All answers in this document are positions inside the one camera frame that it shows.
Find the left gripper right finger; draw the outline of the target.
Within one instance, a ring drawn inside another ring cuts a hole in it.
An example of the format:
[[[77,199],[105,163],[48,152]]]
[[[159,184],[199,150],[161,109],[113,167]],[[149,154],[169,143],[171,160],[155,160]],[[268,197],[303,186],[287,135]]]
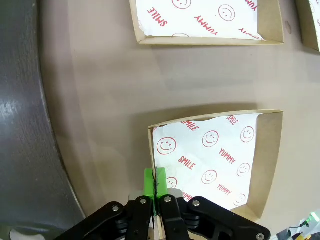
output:
[[[164,168],[156,168],[156,213],[167,240],[189,240],[189,233],[206,240],[269,240],[271,232],[211,201],[167,187]]]

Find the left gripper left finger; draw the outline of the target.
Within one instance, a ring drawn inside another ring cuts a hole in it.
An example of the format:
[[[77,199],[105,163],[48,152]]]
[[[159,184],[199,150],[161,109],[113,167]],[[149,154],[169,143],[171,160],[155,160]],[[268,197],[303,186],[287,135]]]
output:
[[[111,201],[58,236],[57,240],[147,240],[154,217],[153,170],[144,170],[143,190],[129,196],[126,205]]]

